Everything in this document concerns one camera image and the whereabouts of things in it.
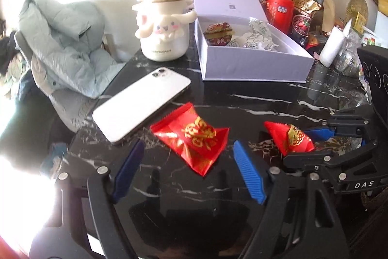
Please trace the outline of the lavender open gift box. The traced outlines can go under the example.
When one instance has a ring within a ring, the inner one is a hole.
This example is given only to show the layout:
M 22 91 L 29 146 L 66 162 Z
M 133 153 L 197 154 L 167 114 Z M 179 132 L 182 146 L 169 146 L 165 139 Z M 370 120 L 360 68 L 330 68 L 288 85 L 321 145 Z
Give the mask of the lavender open gift box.
M 314 59 L 270 25 L 259 0 L 194 0 L 195 40 L 204 81 L 305 82 Z M 232 40 L 212 45 L 209 26 L 227 23 Z

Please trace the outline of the white cinnamoroll water bottle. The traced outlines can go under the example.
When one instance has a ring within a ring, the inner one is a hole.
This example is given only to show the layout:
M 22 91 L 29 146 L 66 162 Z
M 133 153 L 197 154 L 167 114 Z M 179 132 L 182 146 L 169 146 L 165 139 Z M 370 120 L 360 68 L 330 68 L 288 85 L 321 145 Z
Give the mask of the white cinnamoroll water bottle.
M 197 19 L 192 0 L 137 0 L 136 38 L 149 60 L 167 62 L 185 55 L 189 47 L 189 25 Z

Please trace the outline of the black gold oat bag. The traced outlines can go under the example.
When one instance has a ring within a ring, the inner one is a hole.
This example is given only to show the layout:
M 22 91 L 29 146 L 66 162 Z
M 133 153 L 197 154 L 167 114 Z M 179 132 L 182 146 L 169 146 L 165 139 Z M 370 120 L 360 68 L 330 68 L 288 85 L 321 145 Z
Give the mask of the black gold oat bag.
M 324 0 L 291 0 L 294 5 L 289 37 L 305 48 L 314 15 L 323 7 Z

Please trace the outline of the white paper cup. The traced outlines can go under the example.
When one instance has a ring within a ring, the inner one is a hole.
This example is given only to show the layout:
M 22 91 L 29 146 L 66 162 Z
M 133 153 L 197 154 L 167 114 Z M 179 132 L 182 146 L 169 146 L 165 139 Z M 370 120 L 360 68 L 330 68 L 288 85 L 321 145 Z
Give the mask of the white paper cup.
M 339 50 L 344 42 L 344 40 L 347 38 L 350 27 L 352 24 L 352 20 L 350 19 L 348 23 L 346 23 L 343 30 L 340 30 L 338 27 L 334 26 L 331 30 L 330 36 L 328 37 L 327 42 L 325 43 L 325 46 L 323 47 L 320 56 L 319 61 L 326 67 L 329 68 L 334 61 L 335 57 L 339 53 Z

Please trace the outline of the brown cereal snack pack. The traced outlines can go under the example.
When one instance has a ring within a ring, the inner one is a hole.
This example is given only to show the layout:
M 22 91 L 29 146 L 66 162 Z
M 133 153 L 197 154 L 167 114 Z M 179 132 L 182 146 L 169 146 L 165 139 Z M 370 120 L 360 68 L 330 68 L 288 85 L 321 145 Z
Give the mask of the brown cereal snack pack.
M 226 46 L 234 35 L 233 28 L 227 22 L 211 24 L 204 31 L 204 38 L 212 46 Z

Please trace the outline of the white smartphone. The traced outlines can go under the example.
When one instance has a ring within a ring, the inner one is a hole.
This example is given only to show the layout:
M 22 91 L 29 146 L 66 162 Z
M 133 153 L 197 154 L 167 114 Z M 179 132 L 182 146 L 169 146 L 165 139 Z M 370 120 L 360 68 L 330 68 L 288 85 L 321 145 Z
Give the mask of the white smartphone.
M 93 121 L 109 142 L 118 143 L 190 84 L 188 77 L 158 68 L 97 107 Z

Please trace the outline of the white printed snack pack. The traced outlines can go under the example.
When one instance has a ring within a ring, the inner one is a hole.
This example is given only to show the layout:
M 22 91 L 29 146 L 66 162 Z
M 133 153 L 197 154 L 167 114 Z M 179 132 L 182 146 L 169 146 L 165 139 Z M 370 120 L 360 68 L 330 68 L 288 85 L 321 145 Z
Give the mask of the white printed snack pack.
M 270 35 L 263 37 L 262 35 L 257 35 L 250 32 L 244 33 L 241 36 L 233 36 L 231 42 L 229 42 L 227 45 L 229 47 L 239 47 L 244 49 L 274 51 L 277 51 L 277 48 L 279 47 L 279 45 L 273 42 Z
M 250 17 L 249 19 L 248 30 L 250 33 L 262 35 L 263 37 L 271 35 L 267 21 L 259 20 L 253 17 Z

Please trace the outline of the red canister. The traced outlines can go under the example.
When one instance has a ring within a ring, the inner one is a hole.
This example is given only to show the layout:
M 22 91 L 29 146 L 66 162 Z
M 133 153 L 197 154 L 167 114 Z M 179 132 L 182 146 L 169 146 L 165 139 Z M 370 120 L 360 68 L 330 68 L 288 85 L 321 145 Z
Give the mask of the red canister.
M 289 33 L 293 18 L 294 2 L 291 0 L 267 0 L 268 22 L 285 34 Z

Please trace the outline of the grey-green puffer jacket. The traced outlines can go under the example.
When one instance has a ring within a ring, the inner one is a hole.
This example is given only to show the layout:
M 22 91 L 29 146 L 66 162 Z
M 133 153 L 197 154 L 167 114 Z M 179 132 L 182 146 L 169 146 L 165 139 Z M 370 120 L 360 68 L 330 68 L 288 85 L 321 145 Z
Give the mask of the grey-green puffer jacket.
M 96 99 L 124 66 L 102 48 L 105 17 L 91 2 L 25 0 L 19 31 L 57 88 Z

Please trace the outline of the red gold candy pack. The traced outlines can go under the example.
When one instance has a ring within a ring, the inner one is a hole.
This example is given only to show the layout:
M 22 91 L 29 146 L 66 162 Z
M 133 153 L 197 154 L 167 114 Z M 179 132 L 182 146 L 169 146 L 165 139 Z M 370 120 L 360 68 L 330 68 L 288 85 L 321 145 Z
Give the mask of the red gold candy pack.
M 265 121 L 264 127 L 283 157 L 294 152 L 312 152 L 315 150 L 311 138 L 295 125 Z
M 190 102 L 151 125 L 150 129 L 202 177 L 224 151 L 229 136 L 228 127 L 213 127 L 206 123 Z

